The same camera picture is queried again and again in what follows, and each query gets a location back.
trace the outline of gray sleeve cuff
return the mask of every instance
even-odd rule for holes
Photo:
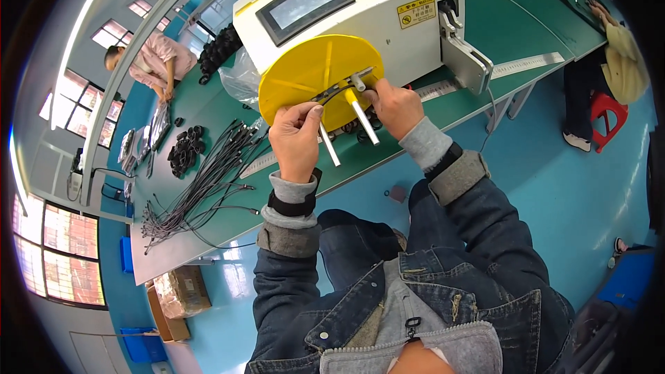
[[[314,192],[317,187],[317,178],[312,175],[307,184],[296,184],[281,178],[279,170],[268,175],[270,184],[273,185],[275,196],[288,204],[300,204],[304,202],[304,197]]]
[[[316,224],[316,219],[314,227],[300,230],[285,229],[266,220],[256,238],[256,245],[282,256],[306,258],[319,251],[320,233],[321,226]]]
[[[400,146],[423,172],[432,170],[452,144],[453,139],[437,129],[427,116],[400,140]]]
[[[457,161],[429,183],[429,189],[439,205],[446,206],[484,177],[489,178],[489,170],[482,155],[475,151],[464,151]]]
[[[269,179],[275,189],[275,196],[289,204],[303,203],[304,197],[317,187],[314,175],[307,184],[283,180],[279,171],[271,173]],[[274,208],[264,205],[261,215],[264,219],[263,227],[256,239],[256,244],[260,248],[294,258],[311,257],[319,250],[321,227],[314,214],[285,216]]]

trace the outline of red stool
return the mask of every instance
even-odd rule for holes
[[[607,117],[608,110],[617,116],[617,124],[610,129],[610,120]],[[628,119],[628,106],[619,104],[619,102],[610,96],[600,91],[595,91],[591,97],[591,121],[599,119],[601,116],[605,118],[606,135],[601,135],[596,129],[593,131],[593,141],[598,143],[597,153],[603,151],[603,147],[612,140],[612,137],[617,134],[619,129],[626,123]]]

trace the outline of metal ruler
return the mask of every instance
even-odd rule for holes
[[[521,60],[509,61],[495,65],[492,70],[492,78],[501,78],[506,75],[527,71],[532,68],[544,67],[553,63],[564,62],[565,60],[558,52],[536,55],[533,57],[522,58]],[[464,88],[457,79],[446,79],[434,84],[414,90],[420,96],[420,101],[425,101],[444,96],[459,89]]]
[[[317,139],[319,140],[319,143],[322,142],[320,137],[317,137]],[[277,163],[275,152],[262,154],[261,156],[254,159],[254,162],[250,163],[247,169],[243,170],[243,172],[240,174],[240,179],[245,179],[248,176],[255,174],[256,172],[259,172],[260,170],[274,165],[275,163]]]
[[[531,68],[544,67],[553,63],[564,62],[565,60],[558,52],[551,52],[549,54],[536,55],[533,57],[522,58],[521,60],[515,60],[510,62],[500,63],[499,65],[494,66],[492,70],[492,78],[501,78],[506,75],[527,71]],[[446,79],[444,81],[438,81],[434,84],[429,84],[428,86],[414,90],[420,96],[420,101],[425,102],[437,97],[444,96],[446,94],[452,93],[459,89],[464,88],[457,79]],[[240,174],[240,179],[245,179],[250,175],[259,172],[265,168],[268,168],[271,165],[277,163],[277,158],[273,152],[266,153],[254,160],[247,169],[245,169]]]

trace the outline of white machine housing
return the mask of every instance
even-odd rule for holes
[[[242,7],[252,1],[254,3],[238,14]],[[427,13],[427,19],[420,22],[416,21],[415,13],[398,13],[400,7],[418,3],[420,0],[355,0],[353,4],[316,21],[280,46],[275,45],[264,27],[264,22],[262,23],[257,15],[272,1],[274,0],[238,0],[233,5],[233,25],[260,74],[264,74],[288,49],[307,39],[325,34],[358,36],[369,41],[381,54],[385,77],[395,86],[403,86],[439,68],[443,65],[442,59],[445,60],[445,57],[442,58],[445,34],[437,14],[442,0],[430,3],[433,6],[428,8],[434,8],[434,15],[430,17]],[[452,1],[459,22],[456,24],[454,36],[457,42],[463,42],[464,0]],[[409,24],[404,25],[403,21],[400,21],[404,16],[411,15],[413,17]]]

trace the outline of green workbench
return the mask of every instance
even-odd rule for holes
[[[566,62],[601,45],[604,38],[592,28],[585,29],[585,22],[561,4],[558,0],[465,0],[466,20],[465,39],[483,52],[495,65],[518,60],[533,55],[550,52],[560,53]],[[553,8],[554,15],[548,15],[547,9]],[[546,28],[544,20],[552,24]],[[577,30],[568,29],[567,24]],[[235,60],[229,58],[225,65]],[[563,63],[535,68],[498,79],[493,79],[490,88],[498,107],[506,107],[512,97],[557,70]],[[141,238],[141,221],[147,200],[154,203],[155,194],[162,204],[168,204],[194,178],[195,168],[183,178],[177,179],[171,174],[166,157],[170,147],[176,141],[180,131],[202,125],[205,130],[204,141],[208,148],[233,119],[242,119],[251,124],[259,117],[254,110],[242,108],[242,104],[229,96],[221,86],[218,75],[205,86],[198,84],[198,68],[190,71],[176,90],[176,99],[171,104],[171,116],[183,117],[181,128],[174,128],[163,142],[161,151],[156,154],[152,177],[145,178],[145,167],[137,170],[136,184],[132,192],[136,210],[135,223],[132,225],[132,258],[134,277],[137,284],[161,275],[195,260],[213,250],[193,234],[182,233],[162,242],[145,252],[146,240]],[[413,88],[427,86],[443,79],[452,78],[447,68],[440,68],[424,77],[411,82]],[[474,96],[467,89],[426,101],[426,115],[442,130],[448,130],[463,121],[484,112],[491,107],[487,93]],[[361,145],[355,135],[339,135],[333,143],[341,166],[334,167],[326,151],[321,151],[318,168],[323,172],[319,186],[319,195],[328,193],[336,187],[372,170],[402,153],[397,141],[387,130],[377,132],[378,146]],[[242,180],[254,186],[256,190],[247,190],[226,201],[227,205],[245,206],[260,209],[271,191],[268,174],[277,170],[273,165]],[[208,200],[200,210],[207,209],[215,200]],[[262,222],[261,216],[237,209],[221,209],[199,233],[214,245],[224,245],[230,240],[247,233]]]

